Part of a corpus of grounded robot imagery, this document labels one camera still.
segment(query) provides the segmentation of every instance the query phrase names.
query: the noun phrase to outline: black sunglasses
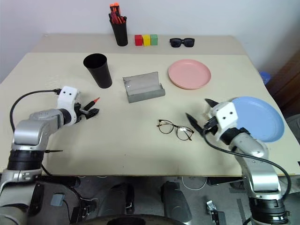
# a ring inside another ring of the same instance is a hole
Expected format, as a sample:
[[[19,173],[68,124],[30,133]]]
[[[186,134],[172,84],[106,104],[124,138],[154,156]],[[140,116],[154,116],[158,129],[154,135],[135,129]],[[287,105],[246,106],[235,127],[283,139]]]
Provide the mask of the black sunglasses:
[[[171,38],[170,43],[173,48],[178,48],[178,47],[180,47],[181,44],[184,44],[185,47],[190,48],[190,47],[194,46],[195,39],[193,39],[193,38],[185,38],[185,39]]]

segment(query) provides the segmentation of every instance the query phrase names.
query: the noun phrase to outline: red block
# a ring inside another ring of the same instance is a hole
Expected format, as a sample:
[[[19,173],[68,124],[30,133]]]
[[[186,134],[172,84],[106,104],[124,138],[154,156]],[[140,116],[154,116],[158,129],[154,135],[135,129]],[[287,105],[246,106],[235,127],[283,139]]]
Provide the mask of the red block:
[[[143,37],[142,35],[135,35],[135,45],[136,46],[141,46],[143,45]]]

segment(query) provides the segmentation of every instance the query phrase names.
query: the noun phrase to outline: black plastic cup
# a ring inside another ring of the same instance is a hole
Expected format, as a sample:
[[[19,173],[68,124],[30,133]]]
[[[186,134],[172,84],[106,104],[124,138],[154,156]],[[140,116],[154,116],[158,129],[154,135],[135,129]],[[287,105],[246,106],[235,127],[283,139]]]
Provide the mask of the black plastic cup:
[[[128,44],[126,22],[121,24],[111,23],[114,36],[118,46],[126,46]]]
[[[103,54],[95,53],[85,57],[84,66],[92,74],[100,88],[109,88],[112,85],[112,78],[107,66],[107,58]]]

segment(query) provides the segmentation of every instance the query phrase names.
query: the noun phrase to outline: blue plate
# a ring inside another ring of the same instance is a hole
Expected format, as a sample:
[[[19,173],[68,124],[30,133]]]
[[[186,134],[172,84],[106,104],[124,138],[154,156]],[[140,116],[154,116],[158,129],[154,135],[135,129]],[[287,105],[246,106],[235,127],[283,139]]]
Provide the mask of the blue plate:
[[[239,117],[238,128],[246,128],[263,142],[275,142],[282,137],[283,120],[271,105],[255,97],[238,97],[232,102]]]

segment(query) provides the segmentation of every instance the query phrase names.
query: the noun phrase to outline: eyeglasses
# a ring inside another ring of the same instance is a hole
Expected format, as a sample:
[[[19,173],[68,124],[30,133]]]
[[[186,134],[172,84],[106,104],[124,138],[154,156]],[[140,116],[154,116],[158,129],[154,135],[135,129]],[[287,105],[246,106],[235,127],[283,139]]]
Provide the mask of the eyeglasses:
[[[185,38],[185,39],[171,38],[170,43],[173,48],[178,48],[181,46],[181,44],[184,44],[185,47],[190,48],[194,46],[195,39],[194,38]]]
[[[168,120],[158,120],[159,124],[157,127],[159,128],[160,132],[163,134],[169,134],[173,131],[174,127],[177,128],[176,135],[180,140],[187,141],[192,140],[191,136],[194,133],[194,131],[188,127],[183,126],[177,126],[174,125],[172,122]]]

